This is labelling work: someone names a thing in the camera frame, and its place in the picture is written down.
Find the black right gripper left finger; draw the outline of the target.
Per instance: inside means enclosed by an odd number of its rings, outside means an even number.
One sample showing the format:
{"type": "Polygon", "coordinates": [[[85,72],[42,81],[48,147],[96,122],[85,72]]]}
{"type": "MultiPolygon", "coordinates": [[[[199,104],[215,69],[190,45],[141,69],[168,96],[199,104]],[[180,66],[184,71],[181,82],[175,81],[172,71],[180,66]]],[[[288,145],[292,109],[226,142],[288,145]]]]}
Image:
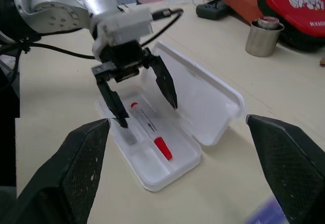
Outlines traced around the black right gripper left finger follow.
{"type": "Polygon", "coordinates": [[[0,224],[87,224],[98,190],[110,121],[71,131],[58,151],[0,212],[0,224]]]}

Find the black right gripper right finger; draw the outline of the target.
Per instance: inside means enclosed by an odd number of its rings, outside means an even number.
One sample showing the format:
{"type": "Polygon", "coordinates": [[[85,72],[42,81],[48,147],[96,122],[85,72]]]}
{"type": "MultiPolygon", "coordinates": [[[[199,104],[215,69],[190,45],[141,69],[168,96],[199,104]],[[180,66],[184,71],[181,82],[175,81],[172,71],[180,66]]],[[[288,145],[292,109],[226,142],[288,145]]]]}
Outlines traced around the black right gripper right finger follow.
{"type": "Polygon", "coordinates": [[[325,224],[325,152],[293,124],[253,114],[246,123],[289,224],[325,224]]]}

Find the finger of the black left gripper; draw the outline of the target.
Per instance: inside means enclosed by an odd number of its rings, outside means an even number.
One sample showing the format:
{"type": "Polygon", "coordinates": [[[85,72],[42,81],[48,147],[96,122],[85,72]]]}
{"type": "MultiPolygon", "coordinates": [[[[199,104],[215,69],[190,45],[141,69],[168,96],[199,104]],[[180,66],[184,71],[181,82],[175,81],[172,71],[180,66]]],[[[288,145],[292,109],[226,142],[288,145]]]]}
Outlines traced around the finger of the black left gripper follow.
{"type": "Polygon", "coordinates": [[[144,60],[143,67],[145,69],[152,68],[156,75],[156,83],[173,109],[178,108],[177,94],[173,78],[169,73],[165,63],[160,56],[153,55],[149,48],[143,50],[144,60]]]}
{"type": "Polygon", "coordinates": [[[108,109],[115,116],[116,121],[123,128],[128,128],[126,119],[129,118],[129,115],[118,95],[117,92],[112,91],[108,85],[108,81],[112,78],[108,75],[96,75],[96,84],[101,92],[101,95],[108,106],[108,109]]]}

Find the white plastic pencil case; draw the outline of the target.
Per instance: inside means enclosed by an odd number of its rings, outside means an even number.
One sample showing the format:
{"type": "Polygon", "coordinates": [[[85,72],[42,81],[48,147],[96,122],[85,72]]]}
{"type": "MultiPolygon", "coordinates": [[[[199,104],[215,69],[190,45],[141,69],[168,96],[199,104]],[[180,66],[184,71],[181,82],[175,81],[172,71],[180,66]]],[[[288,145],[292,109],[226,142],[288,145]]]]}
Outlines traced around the white plastic pencil case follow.
{"type": "Polygon", "coordinates": [[[173,78],[177,109],[162,95],[151,69],[109,84],[129,115],[128,128],[119,125],[103,98],[96,106],[103,118],[110,119],[114,142],[142,186],[157,192],[195,168],[201,146],[217,144],[229,123],[245,116],[246,107],[237,91],[167,43],[157,42],[152,53],[162,58],[173,78]],[[131,115],[129,106],[134,102],[162,136],[173,156],[170,161],[131,115]]]}

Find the red capped marker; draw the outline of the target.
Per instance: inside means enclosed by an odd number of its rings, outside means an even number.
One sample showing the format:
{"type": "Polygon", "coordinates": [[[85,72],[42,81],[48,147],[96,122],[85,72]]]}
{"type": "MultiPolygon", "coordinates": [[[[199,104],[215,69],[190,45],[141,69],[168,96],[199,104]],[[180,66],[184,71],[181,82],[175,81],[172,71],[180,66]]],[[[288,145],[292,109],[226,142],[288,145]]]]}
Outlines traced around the red capped marker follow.
{"type": "Polygon", "coordinates": [[[129,111],[131,115],[138,121],[144,132],[164,155],[164,157],[170,161],[173,158],[172,153],[170,152],[165,141],[154,126],[151,119],[145,114],[144,110],[139,106],[137,102],[134,102],[129,106],[129,111]]]}

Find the red and black cartoon case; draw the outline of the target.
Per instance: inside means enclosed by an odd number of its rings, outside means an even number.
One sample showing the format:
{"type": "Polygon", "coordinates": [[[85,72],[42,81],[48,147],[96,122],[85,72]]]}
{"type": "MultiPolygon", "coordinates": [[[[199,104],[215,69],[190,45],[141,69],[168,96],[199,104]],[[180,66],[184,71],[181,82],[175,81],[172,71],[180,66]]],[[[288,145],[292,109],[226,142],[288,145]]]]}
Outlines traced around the red and black cartoon case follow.
{"type": "Polygon", "coordinates": [[[257,0],[265,16],[284,25],[280,41],[306,52],[325,48],[325,0],[257,0]]]}

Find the blue purple object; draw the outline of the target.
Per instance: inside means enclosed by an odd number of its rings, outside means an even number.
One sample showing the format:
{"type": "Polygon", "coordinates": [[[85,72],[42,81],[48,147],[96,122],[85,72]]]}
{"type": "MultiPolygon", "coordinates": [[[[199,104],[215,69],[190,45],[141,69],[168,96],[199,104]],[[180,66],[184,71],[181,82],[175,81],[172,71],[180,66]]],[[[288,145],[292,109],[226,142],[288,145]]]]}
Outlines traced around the blue purple object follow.
{"type": "Polygon", "coordinates": [[[289,224],[274,196],[262,203],[245,221],[245,224],[289,224]]]}

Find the black handheld device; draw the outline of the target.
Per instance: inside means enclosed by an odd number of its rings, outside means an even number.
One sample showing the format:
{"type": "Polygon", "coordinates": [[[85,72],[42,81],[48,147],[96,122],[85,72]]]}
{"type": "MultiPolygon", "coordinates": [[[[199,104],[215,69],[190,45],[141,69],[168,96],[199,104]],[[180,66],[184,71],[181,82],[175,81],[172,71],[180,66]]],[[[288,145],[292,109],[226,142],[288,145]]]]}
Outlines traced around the black handheld device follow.
{"type": "Polygon", "coordinates": [[[203,19],[219,20],[230,12],[231,8],[222,0],[213,0],[196,6],[196,15],[203,19]]]}

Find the silver metal cup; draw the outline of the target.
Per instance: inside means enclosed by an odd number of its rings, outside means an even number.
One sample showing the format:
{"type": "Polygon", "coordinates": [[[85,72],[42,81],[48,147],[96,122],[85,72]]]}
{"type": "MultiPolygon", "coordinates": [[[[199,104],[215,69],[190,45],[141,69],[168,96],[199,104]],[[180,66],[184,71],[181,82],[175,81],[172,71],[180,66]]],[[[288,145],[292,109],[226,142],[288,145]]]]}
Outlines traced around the silver metal cup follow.
{"type": "Polygon", "coordinates": [[[259,28],[257,20],[251,23],[250,32],[246,41],[245,51],[256,57],[269,57],[276,48],[280,33],[284,30],[284,25],[279,23],[275,30],[259,28]]]}

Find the silver cylinder with red top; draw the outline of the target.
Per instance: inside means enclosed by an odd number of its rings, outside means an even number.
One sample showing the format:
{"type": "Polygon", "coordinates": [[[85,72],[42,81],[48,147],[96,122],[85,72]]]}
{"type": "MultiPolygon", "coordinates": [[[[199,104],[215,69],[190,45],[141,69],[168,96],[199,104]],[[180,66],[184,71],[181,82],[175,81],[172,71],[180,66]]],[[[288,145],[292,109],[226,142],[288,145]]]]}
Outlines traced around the silver cylinder with red top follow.
{"type": "Polygon", "coordinates": [[[257,25],[262,29],[275,30],[278,28],[279,19],[275,17],[264,16],[257,20],[257,25]]]}

